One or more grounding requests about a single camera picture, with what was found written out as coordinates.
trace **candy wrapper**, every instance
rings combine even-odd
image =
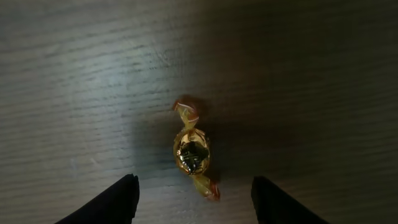
[[[199,120],[195,106],[177,100],[173,109],[178,111],[184,123],[184,128],[174,139],[173,154],[177,166],[193,179],[199,193],[210,200],[219,200],[217,185],[204,176],[210,164],[209,140],[203,131],[194,128]]]

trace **dark wooden surface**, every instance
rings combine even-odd
[[[332,223],[398,219],[398,2],[3,0],[0,223],[53,223],[125,174],[134,223],[256,223],[264,175]],[[202,100],[221,202],[177,170]]]

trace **wrapped candy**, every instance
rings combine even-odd
[[[194,128],[199,120],[195,106],[177,100],[173,109],[178,111],[184,123],[184,128],[174,139],[173,154],[177,166],[193,179],[199,193],[210,200],[219,200],[217,185],[203,175],[210,164],[209,140],[203,131]]]

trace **black object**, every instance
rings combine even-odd
[[[251,198],[260,224],[327,223],[265,177],[255,177]]]
[[[136,214],[138,200],[138,177],[125,175],[56,224],[130,224]]]

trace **wood grain surface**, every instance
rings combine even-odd
[[[133,223],[256,223],[264,175],[332,223],[398,219],[395,0],[0,1],[0,223],[53,223],[125,174]],[[175,166],[200,99],[221,202]]]

